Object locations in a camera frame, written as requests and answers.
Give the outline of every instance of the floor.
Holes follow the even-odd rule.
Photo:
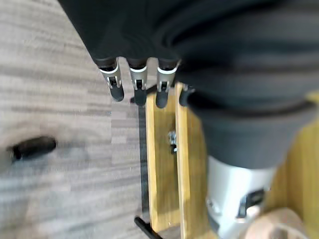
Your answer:
[[[0,147],[39,134],[59,144],[0,175],[1,239],[146,238],[133,223],[141,172],[147,183],[139,111],[120,65],[126,97],[115,103],[57,1],[0,0]]]

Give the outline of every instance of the wooden stand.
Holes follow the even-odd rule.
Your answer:
[[[182,239],[214,239],[207,221],[206,149],[200,121],[178,104],[181,84],[165,109],[147,101],[147,144],[151,226],[155,232],[180,224]],[[167,134],[176,129],[177,159]],[[290,207],[304,220],[310,238],[319,238],[319,121],[297,138],[274,179],[267,210]]]

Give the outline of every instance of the silver metal cylinder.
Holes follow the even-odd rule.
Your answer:
[[[169,70],[169,71],[162,70],[160,67],[158,67],[158,80],[157,80],[158,92],[162,91],[163,82],[166,82],[165,92],[169,92],[170,86],[174,81],[177,67],[178,66],[176,66],[174,69]]]
[[[138,87],[137,87],[138,80],[142,81],[142,89],[141,90],[145,90],[146,83],[148,80],[148,67],[145,66],[142,69],[130,68],[130,73],[131,73],[132,84],[133,84],[134,90],[136,90],[136,91],[138,90]]]
[[[111,79],[114,79],[116,81],[116,86],[119,88],[122,85],[122,80],[121,80],[121,71],[120,71],[120,66],[118,60],[116,60],[116,68],[112,71],[105,71],[100,69],[102,75],[104,76],[104,79],[108,83],[108,86],[110,89],[113,88],[113,85],[111,83]]]
[[[213,230],[232,239],[256,218],[264,206],[276,168],[246,169],[208,157],[206,205]]]

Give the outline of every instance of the black cloth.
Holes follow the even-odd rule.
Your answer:
[[[188,105],[203,121],[208,153],[223,162],[279,164],[314,115],[305,95],[319,88],[318,0],[59,2],[97,65],[181,59],[176,80],[196,89]]]

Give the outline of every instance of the striped carpet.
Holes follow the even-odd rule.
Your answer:
[[[1,239],[146,238],[133,223],[141,172],[147,183],[143,130],[120,65],[126,97],[115,103],[55,0],[0,0],[0,147],[39,134],[59,142],[0,175]]]

